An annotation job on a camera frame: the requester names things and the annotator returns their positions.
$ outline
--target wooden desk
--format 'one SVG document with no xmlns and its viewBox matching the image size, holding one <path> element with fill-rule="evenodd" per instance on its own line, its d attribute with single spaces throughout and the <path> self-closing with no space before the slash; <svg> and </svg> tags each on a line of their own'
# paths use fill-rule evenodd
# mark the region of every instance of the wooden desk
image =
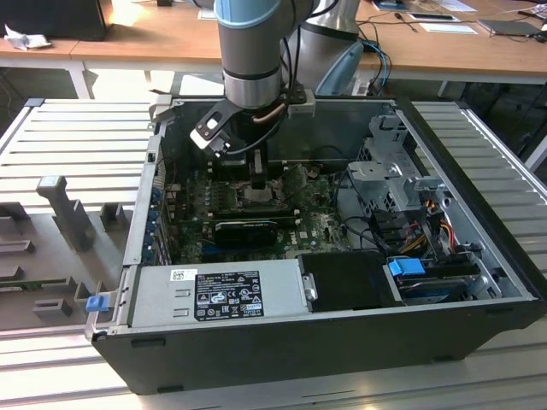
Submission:
<svg viewBox="0 0 547 410">
<path fill-rule="evenodd" d="M 504 10 L 525 9 L 531 7 L 528 2 L 497 0 L 499 8 L 484 0 L 464 0 L 465 4 L 478 10 L 476 14 L 451 13 L 461 21 L 514 20 L 521 18 L 516 13 L 497 14 Z M 373 23 L 398 23 L 393 13 L 382 15 L 372 4 L 364 3 L 359 11 L 359 20 Z M 526 22 L 541 27 L 541 21 L 526 19 Z M 478 23 L 465 24 L 472 27 L 478 35 L 427 32 L 420 24 L 413 24 L 418 30 L 413 32 L 404 24 L 377 24 L 379 42 L 393 63 L 394 78 L 415 79 L 451 79 L 488 82 L 543 84 L 547 79 L 547 44 L 534 39 L 521 43 L 521 39 L 511 39 L 491 35 Z M 362 26 L 365 34 L 374 39 L 371 24 Z M 378 57 L 363 59 L 362 69 L 377 70 Z"/>
<path fill-rule="evenodd" d="M 514 20 L 520 17 L 516 13 L 497 13 L 531 7 L 528 2 L 509 0 L 463 1 L 478 10 L 476 14 L 455 13 L 463 21 L 479 18 Z M 67 69 L 80 98 L 91 97 L 83 75 L 87 69 L 221 71 L 217 23 L 198 20 L 197 9 L 193 6 L 176 3 L 170 8 L 157 8 L 153 1 L 130 3 L 129 0 L 114 0 L 114 4 L 118 24 L 105 41 L 53 40 L 53 48 L 28 52 L 13 50 L 8 44 L 0 43 L 0 66 Z M 399 22 L 393 13 L 382 14 L 363 1 L 358 18 L 378 23 Z M 539 20 L 526 21 L 540 26 Z M 479 34 L 426 32 L 419 24 L 413 25 L 418 30 L 414 33 L 404 24 L 378 24 L 382 49 L 393 63 L 391 78 L 509 84 L 545 82 L 547 44 L 533 39 L 519 43 L 510 38 L 490 38 L 479 24 L 469 25 Z M 367 36 L 374 38 L 372 25 L 365 24 L 362 28 Z M 372 78 L 378 67 L 378 57 L 366 55 L 361 63 L 361 79 Z"/>
</svg>

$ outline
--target floor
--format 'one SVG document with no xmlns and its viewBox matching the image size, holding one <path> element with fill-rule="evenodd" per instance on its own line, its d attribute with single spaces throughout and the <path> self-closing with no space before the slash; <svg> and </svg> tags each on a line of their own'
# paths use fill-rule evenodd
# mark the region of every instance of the floor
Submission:
<svg viewBox="0 0 547 410">
<path fill-rule="evenodd" d="M 71 79 L 63 70 L 5 68 L 3 72 L 5 79 L 0 80 L 0 135 L 29 97 L 76 98 Z M 218 85 L 221 82 L 219 74 L 198 77 L 201 79 L 173 72 L 152 72 L 151 83 L 147 83 L 142 71 L 96 70 L 88 73 L 87 80 L 97 99 L 118 101 L 151 101 L 151 89 L 201 95 L 214 95 L 222 91 L 221 85 Z M 217 85 L 204 79 L 212 79 Z M 436 81 L 391 80 L 388 91 L 413 100 L 436 100 L 439 86 L 440 83 Z M 498 85 L 471 85 L 464 96 L 485 123 L 514 152 L 518 152 L 523 146 L 523 138 L 536 129 L 546 114 L 545 109 L 533 108 L 526 114 L 526 118 L 521 118 L 540 89 L 538 85 L 511 85 L 502 89 Z M 446 98 L 459 99 L 462 91 L 462 84 L 452 84 Z M 546 98 L 543 95 L 535 106 L 545 107 Z M 547 180 L 545 164 L 538 170 L 538 175 L 542 180 Z"/>
</svg>

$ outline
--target white sticker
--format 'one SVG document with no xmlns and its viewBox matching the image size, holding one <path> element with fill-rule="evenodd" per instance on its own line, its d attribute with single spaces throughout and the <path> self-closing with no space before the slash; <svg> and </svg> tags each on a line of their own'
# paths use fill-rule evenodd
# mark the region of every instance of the white sticker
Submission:
<svg viewBox="0 0 547 410">
<path fill-rule="evenodd" d="M 173 269 L 171 281 L 196 280 L 197 269 Z"/>
<path fill-rule="evenodd" d="M 252 303 L 250 305 L 241 305 L 241 307 L 244 307 L 244 310 L 260 310 L 262 309 L 261 303 Z"/>
</svg>

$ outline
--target metal work table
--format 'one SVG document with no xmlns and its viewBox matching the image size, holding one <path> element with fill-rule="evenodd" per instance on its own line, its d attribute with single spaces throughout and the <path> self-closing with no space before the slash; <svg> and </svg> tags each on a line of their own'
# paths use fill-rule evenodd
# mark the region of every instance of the metal work table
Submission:
<svg viewBox="0 0 547 410">
<path fill-rule="evenodd" d="M 416 107 L 547 272 L 544 186 L 472 113 L 453 103 Z M 131 181 L 138 180 L 144 162 L 148 124 L 145 103 L 46 100 L 39 108 L 24 108 L 0 139 L 0 202 L 23 198 L 29 214 L 48 212 L 33 186 L 38 177 L 64 173 L 68 186 L 74 186 L 69 197 L 83 198 L 87 210 L 98 210 L 104 202 L 98 196 L 115 196 L 131 209 L 138 188 Z M 540 409 L 547 399 L 545 319 L 524 331 L 503 333 L 458 362 L 153 396 L 129 392 L 82 331 L 83 325 L 73 325 L 32 336 L 0 333 L 0 405 L 39 410 Z"/>
</svg>

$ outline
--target green circuit board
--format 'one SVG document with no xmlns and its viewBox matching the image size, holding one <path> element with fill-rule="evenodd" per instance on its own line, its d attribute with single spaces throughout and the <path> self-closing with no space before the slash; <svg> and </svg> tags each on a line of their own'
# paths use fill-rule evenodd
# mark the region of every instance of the green circuit board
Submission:
<svg viewBox="0 0 547 410">
<path fill-rule="evenodd" d="M 318 168 L 296 164 L 269 180 L 264 190 L 252 190 L 248 181 L 215 180 L 198 172 L 181 186 L 174 214 L 176 263 L 292 259 L 301 253 L 349 249 L 331 206 L 332 182 Z M 278 227 L 275 244 L 252 249 L 216 246 L 216 224 L 264 220 Z"/>
</svg>

